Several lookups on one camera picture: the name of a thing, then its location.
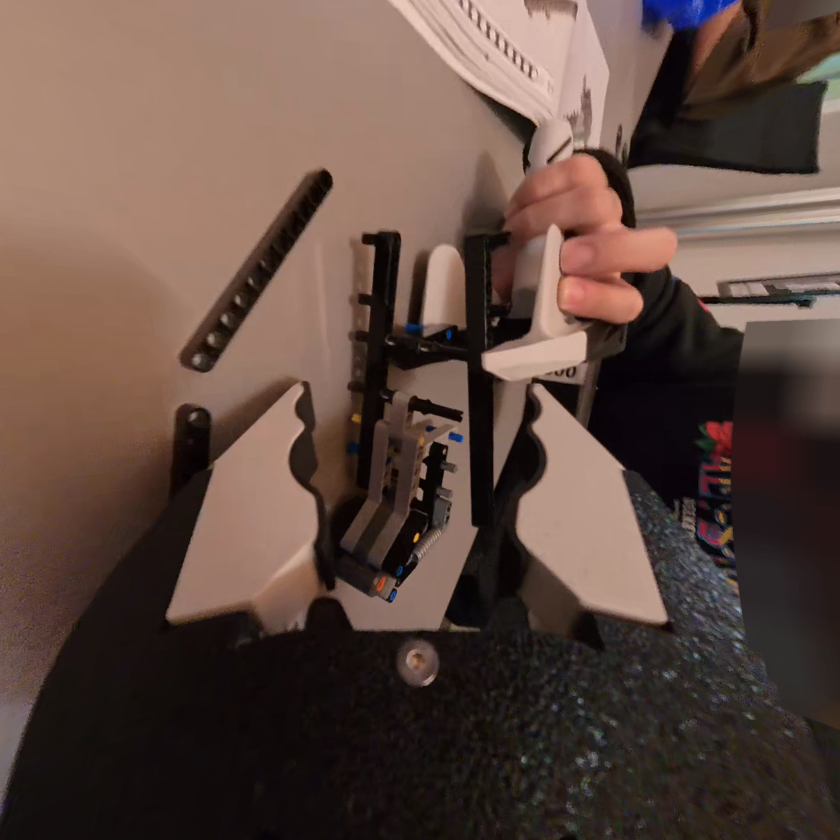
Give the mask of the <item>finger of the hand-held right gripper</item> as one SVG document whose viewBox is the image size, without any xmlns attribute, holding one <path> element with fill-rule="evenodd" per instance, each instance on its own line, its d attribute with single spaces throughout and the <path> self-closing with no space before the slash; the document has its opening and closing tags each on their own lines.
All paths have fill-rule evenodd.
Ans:
<svg viewBox="0 0 840 840">
<path fill-rule="evenodd" d="M 523 382 L 578 366 L 587 355 L 587 332 L 547 338 L 529 332 L 481 355 L 482 369 L 504 382 Z"/>
</svg>

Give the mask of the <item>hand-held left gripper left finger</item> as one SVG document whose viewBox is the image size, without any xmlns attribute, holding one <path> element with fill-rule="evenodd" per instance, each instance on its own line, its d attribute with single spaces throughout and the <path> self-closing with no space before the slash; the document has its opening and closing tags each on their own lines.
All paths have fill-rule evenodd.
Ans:
<svg viewBox="0 0 840 840">
<path fill-rule="evenodd" d="M 302 626 L 331 584 L 309 383 L 278 397 L 215 460 L 165 619 L 245 613 L 266 634 Z"/>
</svg>

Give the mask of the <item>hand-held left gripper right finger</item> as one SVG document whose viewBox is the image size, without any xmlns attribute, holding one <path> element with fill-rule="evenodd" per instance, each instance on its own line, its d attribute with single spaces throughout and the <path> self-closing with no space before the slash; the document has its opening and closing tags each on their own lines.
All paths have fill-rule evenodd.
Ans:
<svg viewBox="0 0 840 840">
<path fill-rule="evenodd" d="M 518 502 L 519 596 L 533 628 L 569 637 L 584 614 L 665 627 L 625 469 L 541 384 L 528 390 L 538 477 Z"/>
</svg>

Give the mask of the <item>black toy frame beam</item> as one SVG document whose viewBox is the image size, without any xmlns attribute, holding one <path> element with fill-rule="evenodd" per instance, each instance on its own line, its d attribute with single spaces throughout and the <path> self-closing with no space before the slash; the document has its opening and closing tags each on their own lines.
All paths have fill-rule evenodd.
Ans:
<svg viewBox="0 0 840 840">
<path fill-rule="evenodd" d="M 492 256 L 509 233 L 465 238 L 466 364 L 469 413 L 469 494 L 471 521 L 480 529 L 494 513 L 494 377 L 483 366 L 491 347 Z"/>
</svg>

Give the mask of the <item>toy brick motor assembly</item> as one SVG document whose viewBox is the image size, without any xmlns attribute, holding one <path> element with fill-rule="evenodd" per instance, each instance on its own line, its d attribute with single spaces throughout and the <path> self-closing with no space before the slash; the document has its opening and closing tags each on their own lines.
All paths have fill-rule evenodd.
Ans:
<svg viewBox="0 0 840 840">
<path fill-rule="evenodd" d="M 458 358 L 455 325 L 407 324 L 376 344 L 368 332 L 365 380 L 349 390 L 360 397 L 351 416 L 348 454 L 356 461 L 356 495 L 333 519 L 337 576 L 357 591 L 389 604 L 435 543 L 444 535 L 453 506 L 445 487 L 457 465 L 449 446 L 464 441 L 463 412 L 389 388 L 392 364 L 409 371 Z"/>
</svg>

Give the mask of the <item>black toy beam with pins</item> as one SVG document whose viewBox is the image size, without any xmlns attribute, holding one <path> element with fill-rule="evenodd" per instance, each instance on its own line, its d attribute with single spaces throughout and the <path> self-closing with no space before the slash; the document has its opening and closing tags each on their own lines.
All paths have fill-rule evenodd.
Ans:
<svg viewBox="0 0 840 840">
<path fill-rule="evenodd" d="M 394 348 L 394 316 L 396 287 L 401 256 L 402 238 L 392 230 L 363 233 L 360 238 L 364 256 L 372 256 L 371 289 L 357 294 L 359 306 L 368 310 L 365 329 L 356 330 L 351 339 L 364 349 L 364 368 L 353 373 L 348 383 L 350 393 L 361 399 L 355 484 L 368 490 L 372 473 L 373 437 L 375 426 L 385 414 L 385 405 L 392 397 L 388 388 L 388 373 Z"/>
</svg>

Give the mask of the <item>person's right forearm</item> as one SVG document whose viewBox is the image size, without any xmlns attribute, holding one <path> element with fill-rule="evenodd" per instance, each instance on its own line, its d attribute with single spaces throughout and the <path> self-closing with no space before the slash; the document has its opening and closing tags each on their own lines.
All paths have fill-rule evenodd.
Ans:
<svg viewBox="0 0 840 840">
<path fill-rule="evenodd" d="M 681 388 L 732 393 L 742 332 L 722 327 L 668 266 L 623 278 L 643 306 L 625 327 L 623 352 L 602 363 L 599 396 Z"/>
</svg>

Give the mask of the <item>person's right hand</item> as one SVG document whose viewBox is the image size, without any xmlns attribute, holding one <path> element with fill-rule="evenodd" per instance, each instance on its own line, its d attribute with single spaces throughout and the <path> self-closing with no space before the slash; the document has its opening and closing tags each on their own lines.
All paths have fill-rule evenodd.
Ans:
<svg viewBox="0 0 840 840">
<path fill-rule="evenodd" d="M 622 215 L 618 194 L 601 164 L 588 154 L 531 172 L 508 205 L 502 230 L 509 241 L 492 258 L 496 295 L 509 302 L 520 250 L 555 226 L 565 236 L 556 290 L 559 309 L 578 319 L 632 322 L 644 300 L 623 275 L 666 268 L 678 240 L 666 227 L 626 227 Z"/>
</svg>

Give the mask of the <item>white curved toy piece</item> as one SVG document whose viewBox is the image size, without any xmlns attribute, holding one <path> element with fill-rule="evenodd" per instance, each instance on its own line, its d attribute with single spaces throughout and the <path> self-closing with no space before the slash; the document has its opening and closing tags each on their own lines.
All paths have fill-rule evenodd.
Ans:
<svg viewBox="0 0 840 840">
<path fill-rule="evenodd" d="M 452 245 L 438 245 L 428 257 L 421 323 L 466 328 L 466 270 Z"/>
</svg>

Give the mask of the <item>short black toy beam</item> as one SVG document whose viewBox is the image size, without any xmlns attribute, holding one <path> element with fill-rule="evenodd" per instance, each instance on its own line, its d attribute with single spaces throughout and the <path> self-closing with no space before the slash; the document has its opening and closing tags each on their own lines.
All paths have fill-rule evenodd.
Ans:
<svg viewBox="0 0 840 840">
<path fill-rule="evenodd" d="M 187 403 L 175 411 L 169 498 L 209 466 L 212 416 L 203 406 Z"/>
</svg>

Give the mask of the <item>long black toy beam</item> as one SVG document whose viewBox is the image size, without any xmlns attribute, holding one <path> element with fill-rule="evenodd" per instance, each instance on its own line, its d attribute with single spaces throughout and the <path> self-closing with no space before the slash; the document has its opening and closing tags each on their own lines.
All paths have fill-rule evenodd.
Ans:
<svg viewBox="0 0 840 840">
<path fill-rule="evenodd" d="M 305 174 L 180 352 L 183 368 L 210 372 L 333 188 L 332 174 Z"/>
</svg>

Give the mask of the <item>white instruction booklet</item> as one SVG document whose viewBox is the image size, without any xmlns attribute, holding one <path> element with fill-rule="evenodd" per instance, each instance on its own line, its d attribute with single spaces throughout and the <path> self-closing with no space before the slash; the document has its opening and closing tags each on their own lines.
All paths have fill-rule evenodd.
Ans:
<svg viewBox="0 0 840 840">
<path fill-rule="evenodd" d="M 591 2 L 391 1 L 437 58 L 479 95 L 513 136 L 569 130 L 575 150 L 622 163 L 622 124 L 605 127 L 611 71 Z"/>
</svg>

